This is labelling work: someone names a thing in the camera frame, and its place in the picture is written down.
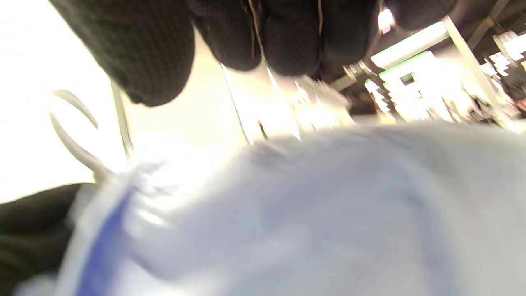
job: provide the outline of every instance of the black glove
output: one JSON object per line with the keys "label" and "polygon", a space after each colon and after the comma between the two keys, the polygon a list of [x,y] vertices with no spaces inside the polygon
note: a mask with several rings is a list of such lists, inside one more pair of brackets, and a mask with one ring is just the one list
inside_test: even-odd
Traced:
{"label": "black glove", "polygon": [[[378,32],[378,0],[50,0],[135,103],[159,106],[184,88],[195,25],[217,60],[247,71],[261,53],[279,74],[312,74],[323,59],[360,60]],[[456,0],[385,0],[397,24],[441,20]]]}

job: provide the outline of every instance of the glove finger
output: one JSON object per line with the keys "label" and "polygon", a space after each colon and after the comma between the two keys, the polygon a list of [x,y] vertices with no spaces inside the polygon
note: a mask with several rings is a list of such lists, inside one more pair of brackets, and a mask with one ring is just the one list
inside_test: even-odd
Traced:
{"label": "glove finger", "polygon": [[187,0],[194,24],[215,58],[229,68],[254,69],[261,53],[247,0]]}
{"label": "glove finger", "polygon": [[313,73],[319,61],[318,0],[266,0],[262,43],[270,67],[282,75]]}
{"label": "glove finger", "polygon": [[350,65],[362,59],[378,34],[377,1],[322,1],[323,59]]}
{"label": "glove finger", "polygon": [[397,25],[408,31],[439,22],[456,3],[457,0],[385,0]]}
{"label": "glove finger", "polygon": [[194,29],[183,0],[50,0],[135,103],[159,106],[184,88]]}

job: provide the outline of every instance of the ceiling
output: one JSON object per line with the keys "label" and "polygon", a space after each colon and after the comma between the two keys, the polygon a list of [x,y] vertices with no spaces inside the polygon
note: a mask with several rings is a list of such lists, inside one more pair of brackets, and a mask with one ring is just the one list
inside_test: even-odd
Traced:
{"label": "ceiling", "polygon": [[[498,0],[458,0],[458,4],[450,13],[450,17],[456,24],[464,39],[468,40],[471,37],[473,32],[475,32],[477,27],[486,19],[497,2]],[[510,27],[514,26],[523,26],[524,28],[521,31],[526,29],[526,26],[524,25],[526,23],[526,0],[510,0],[496,20],[496,23],[498,24],[496,27],[500,26],[502,29],[489,28],[481,41],[473,49],[475,56],[480,60],[483,60],[484,53],[495,53],[498,51],[492,38],[493,34],[499,33],[496,31],[507,31]],[[414,33],[416,33],[416,31],[407,32],[395,28],[387,34],[383,34],[379,42],[372,49],[371,55],[385,50]],[[451,40],[447,39],[436,45],[434,49],[441,46],[447,46],[450,42]],[[318,72],[313,75],[313,78],[321,79],[330,84],[343,76],[345,76],[345,72],[340,65],[322,64],[320,65]]]}

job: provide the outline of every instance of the metal bar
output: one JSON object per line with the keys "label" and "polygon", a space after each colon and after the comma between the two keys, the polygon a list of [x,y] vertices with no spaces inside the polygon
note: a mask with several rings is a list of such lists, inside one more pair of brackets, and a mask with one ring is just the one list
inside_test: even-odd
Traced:
{"label": "metal bar", "polygon": [[124,153],[126,153],[126,157],[128,158],[130,157],[130,153],[133,150],[133,143],[129,132],[126,111],[124,110],[123,97],[120,95],[120,87],[111,79],[110,84],[112,86],[113,101],[115,102],[115,110],[117,112],[120,137],[123,142]]}
{"label": "metal bar", "polygon": [[484,71],[482,71],[482,68],[479,65],[479,62],[473,55],[473,52],[468,46],[468,43],[464,40],[462,35],[460,35],[460,32],[458,31],[457,27],[453,23],[453,21],[450,19],[449,16],[446,16],[442,22],[446,26],[449,36],[451,37],[451,40],[453,40],[453,43],[459,50],[460,54],[462,55],[462,58],[464,59],[465,63],[467,64],[469,70],[475,78],[477,79],[477,82],[479,86],[482,88],[482,91],[484,94],[486,94],[486,99],[488,102],[493,106],[493,109],[495,111],[495,117],[497,118],[497,121],[501,123],[506,128],[509,128],[511,122],[509,118],[504,114],[502,111],[502,107],[500,103],[497,101],[497,94],[495,92],[495,89],[493,88],[493,85],[489,81],[489,79],[486,77],[486,74]]}
{"label": "metal bar", "polygon": [[499,14],[504,10],[506,5],[510,2],[510,0],[498,0],[497,3],[493,6],[490,13],[488,14],[488,17],[486,17],[482,23],[477,27],[473,35],[468,40],[469,48],[474,49],[477,44],[482,40],[488,29],[490,28],[488,24],[488,20],[492,18],[496,18],[499,16]]}

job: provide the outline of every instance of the fluorescent light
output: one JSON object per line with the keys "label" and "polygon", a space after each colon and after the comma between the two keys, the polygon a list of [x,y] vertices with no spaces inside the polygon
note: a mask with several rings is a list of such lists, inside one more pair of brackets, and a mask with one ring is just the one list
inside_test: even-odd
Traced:
{"label": "fluorescent light", "polygon": [[387,33],[391,30],[391,26],[394,25],[395,19],[389,9],[384,9],[378,15],[378,27],[382,33]]}
{"label": "fluorescent light", "polygon": [[493,76],[493,75],[497,74],[495,69],[493,69],[493,67],[490,64],[488,64],[488,63],[480,65],[480,68],[482,69],[482,71],[484,71],[484,73],[486,73],[489,76]]}
{"label": "fluorescent light", "polygon": [[371,57],[380,68],[389,68],[448,37],[442,22],[435,23]]}
{"label": "fluorescent light", "polygon": [[372,80],[368,79],[365,84],[364,84],[365,88],[367,88],[367,91],[372,93],[374,92],[375,90],[379,89],[380,87],[378,85],[376,85],[376,83],[374,83]]}

